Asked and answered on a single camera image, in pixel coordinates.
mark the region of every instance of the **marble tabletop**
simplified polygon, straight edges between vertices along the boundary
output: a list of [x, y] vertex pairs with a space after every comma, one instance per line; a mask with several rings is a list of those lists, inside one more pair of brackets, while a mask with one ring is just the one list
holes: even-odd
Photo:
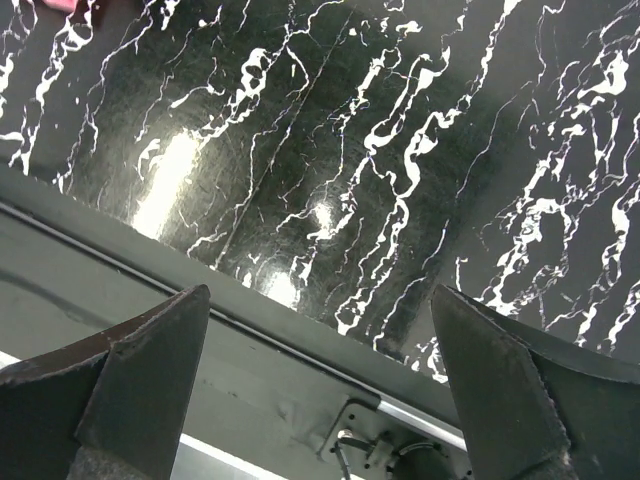
[[25, 175], [437, 381], [437, 283], [640, 362], [637, 1], [9, 0], [0, 32]]

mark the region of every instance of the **pink object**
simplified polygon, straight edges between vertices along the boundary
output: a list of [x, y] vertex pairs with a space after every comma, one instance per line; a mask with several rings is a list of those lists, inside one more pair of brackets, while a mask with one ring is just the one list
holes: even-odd
[[80, 0], [44, 0], [44, 3], [56, 10], [64, 12], [75, 12]]

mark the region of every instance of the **black marble surface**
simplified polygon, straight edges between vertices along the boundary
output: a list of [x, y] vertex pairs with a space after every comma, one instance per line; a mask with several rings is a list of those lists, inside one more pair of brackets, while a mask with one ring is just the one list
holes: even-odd
[[437, 282], [640, 362], [637, 1], [11, 0], [0, 32], [0, 156], [63, 194], [438, 381]]

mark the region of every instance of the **silver metal bar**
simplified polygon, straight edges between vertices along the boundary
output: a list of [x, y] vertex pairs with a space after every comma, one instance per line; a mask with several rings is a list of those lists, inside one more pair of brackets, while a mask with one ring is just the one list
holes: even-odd
[[459, 450], [467, 451], [467, 444], [464, 441], [461, 430], [405, 403], [383, 397], [378, 406], [378, 411], [430, 437], [441, 440]]

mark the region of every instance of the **red object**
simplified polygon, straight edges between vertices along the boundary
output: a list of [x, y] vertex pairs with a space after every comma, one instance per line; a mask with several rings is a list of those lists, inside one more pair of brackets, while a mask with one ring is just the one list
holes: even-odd
[[56, 10], [64, 12], [75, 12], [80, 0], [44, 0], [44, 3]]

